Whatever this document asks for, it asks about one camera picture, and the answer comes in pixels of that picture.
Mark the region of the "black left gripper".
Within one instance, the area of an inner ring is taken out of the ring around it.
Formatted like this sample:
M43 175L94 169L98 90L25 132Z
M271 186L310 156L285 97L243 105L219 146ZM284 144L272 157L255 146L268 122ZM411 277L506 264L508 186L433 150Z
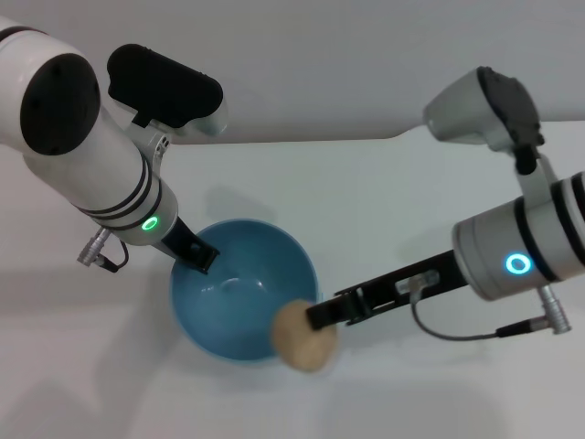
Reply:
M180 217L176 218L170 231L156 243L156 249L202 274L208 274L211 265L220 255L217 248L198 238Z

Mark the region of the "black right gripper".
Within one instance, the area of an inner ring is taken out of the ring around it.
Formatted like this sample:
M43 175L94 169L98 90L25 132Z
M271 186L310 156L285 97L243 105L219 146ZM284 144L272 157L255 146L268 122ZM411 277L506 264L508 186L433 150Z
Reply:
M394 272L346 288L327 301L310 306L306 317L312 330L345 323L355 325L410 302L410 279L426 280L421 299L466 286L450 250L413 263Z

